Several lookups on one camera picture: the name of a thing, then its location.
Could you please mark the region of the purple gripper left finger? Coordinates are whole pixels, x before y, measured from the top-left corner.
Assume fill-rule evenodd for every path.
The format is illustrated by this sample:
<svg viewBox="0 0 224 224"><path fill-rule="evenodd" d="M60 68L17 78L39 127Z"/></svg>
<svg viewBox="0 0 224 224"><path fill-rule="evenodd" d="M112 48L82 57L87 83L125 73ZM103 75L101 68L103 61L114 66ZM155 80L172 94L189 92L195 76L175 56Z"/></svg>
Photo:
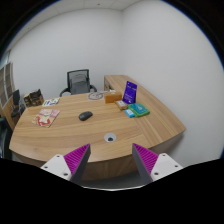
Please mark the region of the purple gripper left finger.
<svg viewBox="0 0 224 224"><path fill-rule="evenodd" d="M56 154L42 166L42 169L72 183L79 184L90 154L90 145L86 144L66 155Z"/></svg>

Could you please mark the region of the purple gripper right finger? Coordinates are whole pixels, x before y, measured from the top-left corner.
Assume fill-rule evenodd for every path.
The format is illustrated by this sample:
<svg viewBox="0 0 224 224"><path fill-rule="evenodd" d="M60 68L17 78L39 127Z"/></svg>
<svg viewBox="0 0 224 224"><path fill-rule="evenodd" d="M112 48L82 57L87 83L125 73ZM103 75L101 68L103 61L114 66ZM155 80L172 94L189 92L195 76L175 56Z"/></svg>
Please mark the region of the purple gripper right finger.
<svg viewBox="0 0 224 224"><path fill-rule="evenodd" d="M132 144L132 155L144 184L149 184L182 169L168 154L156 154L138 144Z"/></svg>

